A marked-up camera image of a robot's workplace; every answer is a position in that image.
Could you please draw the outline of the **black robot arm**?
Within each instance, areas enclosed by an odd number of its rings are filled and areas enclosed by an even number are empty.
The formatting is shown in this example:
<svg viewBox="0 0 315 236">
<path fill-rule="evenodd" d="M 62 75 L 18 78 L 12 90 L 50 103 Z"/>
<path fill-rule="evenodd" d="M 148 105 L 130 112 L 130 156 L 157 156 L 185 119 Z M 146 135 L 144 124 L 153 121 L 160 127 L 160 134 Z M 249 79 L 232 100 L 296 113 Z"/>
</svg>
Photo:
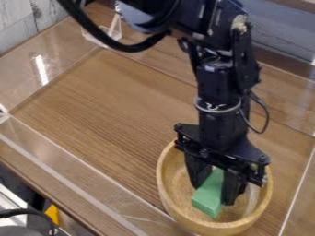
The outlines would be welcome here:
<svg viewBox="0 0 315 236">
<path fill-rule="evenodd" d="M 138 53 L 162 38 L 177 40 L 196 76 L 196 124 L 176 124 L 176 149 L 184 153 L 189 181 L 198 187 L 224 171 L 221 203 L 230 206 L 249 183 L 264 185 L 268 156 L 249 143 L 249 101 L 260 83 L 252 50 L 252 24 L 237 0 L 116 0 L 130 28 L 148 35 L 138 43 L 116 41 L 73 0 L 56 0 L 85 31 L 112 49 Z"/>
</svg>

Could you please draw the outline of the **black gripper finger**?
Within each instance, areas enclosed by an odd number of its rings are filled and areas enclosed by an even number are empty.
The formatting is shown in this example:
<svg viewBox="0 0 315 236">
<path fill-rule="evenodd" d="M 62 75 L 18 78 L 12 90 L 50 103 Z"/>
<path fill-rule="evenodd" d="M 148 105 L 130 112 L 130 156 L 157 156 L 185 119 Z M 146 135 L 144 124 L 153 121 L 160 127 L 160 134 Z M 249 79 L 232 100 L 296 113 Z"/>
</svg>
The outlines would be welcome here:
<svg viewBox="0 0 315 236">
<path fill-rule="evenodd" d="M 194 188 L 198 188 L 212 174 L 212 164 L 205 159 L 188 153 L 184 154 L 184 163 L 189 182 Z"/>
<path fill-rule="evenodd" d="M 242 175 L 233 169 L 224 171 L 224 180 L 221 187 L 221 203 L 225 206 L 232 206 L 234 201 L 244 193 L 246 187 L 246 179 Z"/>
</svg>

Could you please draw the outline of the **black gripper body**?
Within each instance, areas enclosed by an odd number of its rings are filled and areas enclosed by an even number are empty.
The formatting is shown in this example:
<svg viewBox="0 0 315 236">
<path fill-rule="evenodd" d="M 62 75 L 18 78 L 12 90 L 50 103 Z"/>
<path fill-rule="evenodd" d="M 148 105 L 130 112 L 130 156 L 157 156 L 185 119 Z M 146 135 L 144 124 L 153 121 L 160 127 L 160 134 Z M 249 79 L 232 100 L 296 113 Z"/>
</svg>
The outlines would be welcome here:
<svg viewBox="0 0 315 236">
<path fill-rule="evenodd" d="M 270 159 L 246 138 L 248 130 L 253 129 L 248 110 L 200 112 L 198 124 L 177 123 L 173 129 L 177 150 L 205 159 L 222 171 L 236 170 L 246 183 L 264 185 Z"/>
</svg>

